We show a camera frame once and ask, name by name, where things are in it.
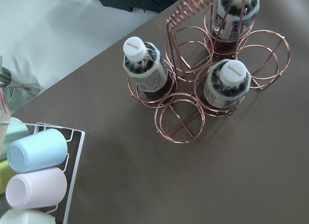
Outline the copper wire bottle basket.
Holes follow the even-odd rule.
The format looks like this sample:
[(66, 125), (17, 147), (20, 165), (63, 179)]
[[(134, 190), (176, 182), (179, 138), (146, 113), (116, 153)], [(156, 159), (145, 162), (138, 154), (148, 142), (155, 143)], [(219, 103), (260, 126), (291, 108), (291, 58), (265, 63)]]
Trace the copper wire bottle basket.
[[(217, 0), (180, 0), (167, 18), (168, 41), (160, 51), (172, 86), (159, 100), (149, 100), (128, 76), (132, 96), (155, 110), (157, 132), (173, 143), (190, 143), (202, 132), (207, 116), (231, 115), (243, 102), (229, 109), (218, 109), (201, 101), (211, 66), (223, 59), (213, 57), (211, 40), (212, 8)], [(286, 38), (271, 30), (253, 30), (241, 40), (234, 58), (251, 74), (251, 89), (264, 91), (288, 68), (291, 50)]]

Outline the tea bottle white cap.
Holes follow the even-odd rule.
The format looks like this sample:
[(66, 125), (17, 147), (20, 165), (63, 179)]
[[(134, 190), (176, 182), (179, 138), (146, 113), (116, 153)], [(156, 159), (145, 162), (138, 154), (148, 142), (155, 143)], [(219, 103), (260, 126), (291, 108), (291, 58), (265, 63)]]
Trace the tea bottle white cap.
[(137, 36), (129, 37), (123, 44), (123, 68), (151, 100), (165, 96), (172, 86), (165, 62), (158, 48)]

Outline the light blue plastic cup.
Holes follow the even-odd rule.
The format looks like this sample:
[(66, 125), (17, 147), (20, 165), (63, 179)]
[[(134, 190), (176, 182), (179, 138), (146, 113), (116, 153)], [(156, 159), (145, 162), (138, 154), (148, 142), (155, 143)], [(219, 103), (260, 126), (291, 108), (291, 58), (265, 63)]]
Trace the light blue plastic cup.
[(13, 141), (8, 148), (7, 160), (13, 171), (27, 173), (60, 165), (67, 153), (63, 134), (50, 128)]

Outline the pink plastic cup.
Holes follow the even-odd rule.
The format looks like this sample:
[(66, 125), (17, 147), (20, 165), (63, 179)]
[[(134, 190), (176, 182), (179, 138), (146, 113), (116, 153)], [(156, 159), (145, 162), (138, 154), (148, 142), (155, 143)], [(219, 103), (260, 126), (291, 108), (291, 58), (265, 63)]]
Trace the pink plastic cup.
[(66, 190), (64, 172), (51, 167), (13, 176), (6, 186), (5, 196), (14, 209), (34, 209), (59, 204)]

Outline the mint green plastic cup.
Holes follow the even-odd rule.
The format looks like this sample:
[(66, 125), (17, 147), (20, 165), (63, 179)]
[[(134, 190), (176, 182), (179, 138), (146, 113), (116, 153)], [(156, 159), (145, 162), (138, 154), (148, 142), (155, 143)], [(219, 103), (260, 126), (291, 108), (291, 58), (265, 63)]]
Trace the mint green plastic cup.
[(7, 128), (3, 149), (7, 150), (11, 142), (30, 135), (28, 127), (18, 118), (11, 117)]

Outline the steel cocktail jigger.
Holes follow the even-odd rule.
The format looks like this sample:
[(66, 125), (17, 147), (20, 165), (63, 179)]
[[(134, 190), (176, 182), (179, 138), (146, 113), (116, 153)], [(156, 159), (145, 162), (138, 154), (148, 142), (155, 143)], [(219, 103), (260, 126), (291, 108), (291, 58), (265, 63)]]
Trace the steel cocktail jigger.
[(39, 84), (23, 83), (17, 78), (14, 73), (10, 72), (6, 68), (3, 68), (2, 72), (0, 73), (0, 87), (21, 88), (33, 97), (37, 96), (41, 91), (41, 87)]

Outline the yellow plastic cup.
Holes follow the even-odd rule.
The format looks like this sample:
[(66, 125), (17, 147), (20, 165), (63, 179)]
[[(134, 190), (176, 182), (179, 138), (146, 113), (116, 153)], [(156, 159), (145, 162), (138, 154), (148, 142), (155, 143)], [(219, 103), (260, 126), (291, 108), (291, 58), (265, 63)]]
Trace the yellow plastic cup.
[(8, 181), (16, 175), (6, 159), (0, 161), (0, 194), (4, 194)]

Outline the white plastic cup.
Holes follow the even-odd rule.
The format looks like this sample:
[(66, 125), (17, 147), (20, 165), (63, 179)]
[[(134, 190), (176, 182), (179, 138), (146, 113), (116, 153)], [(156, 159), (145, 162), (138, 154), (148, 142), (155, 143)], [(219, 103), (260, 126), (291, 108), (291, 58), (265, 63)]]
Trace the white plastic cup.
[(10, 209), (0, 218), (1, 224), (55, 224), (55, 217), (37, 210)]

